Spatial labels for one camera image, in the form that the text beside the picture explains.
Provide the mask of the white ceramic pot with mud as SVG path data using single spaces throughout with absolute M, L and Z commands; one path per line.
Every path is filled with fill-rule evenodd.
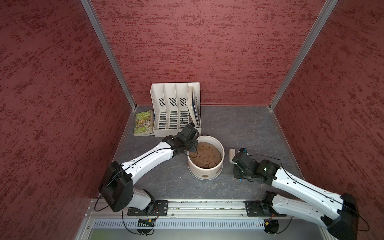
M 210 136 L 199 136 L 195 153 L 188 152 L 190 173 L 203 181 L 213 180 L 223 170 L 225 150 L 219 140 Z

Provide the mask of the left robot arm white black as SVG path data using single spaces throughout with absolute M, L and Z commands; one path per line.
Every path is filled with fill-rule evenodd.
M 189 123 L 175 136 L 169 135 L 153 149 L 122 164 L 114 161 L 108 165 L 99 186 L 101 197 L 113 212 L 134 208 L 144 215 L 151 215 L 155 198 L 146 190 L 134 188 L 136 182 L 146 173 L 179 154 L 195 153 L 199 131 Z

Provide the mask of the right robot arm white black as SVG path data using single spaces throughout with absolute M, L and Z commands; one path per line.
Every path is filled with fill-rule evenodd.
M 358 236 L 359 209 L 357 199 L 348 193 L 332 193 L 312 185 L 274 163 L 274 158 L 262 156 L 260 161 L 245 148 L 230 150 L 234 177 L 251 183 L 266 184 L 283 190 L 295 199 L 274 192 L 265 192 L 260 201 L 246 201 L 249 217 L 265 217 L 265 232 L 280 234 L 278 216 L 291 216 L 314 223 L 338 240 L 355 240 Z

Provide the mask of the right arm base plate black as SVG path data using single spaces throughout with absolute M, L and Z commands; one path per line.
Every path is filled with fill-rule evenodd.
M 286 217 L 287 215 L 278 214 L 272 204 L 262 201 L 245 201 L 245 207 L 248 217 Z

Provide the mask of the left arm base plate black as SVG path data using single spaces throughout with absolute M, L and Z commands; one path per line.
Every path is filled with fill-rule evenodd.
M 154 200 L 143 210 L 138 208 L 129 208 L 127 216 L 130 217 L 164 217 L 167 215 L 169 201 L 167 200 Z

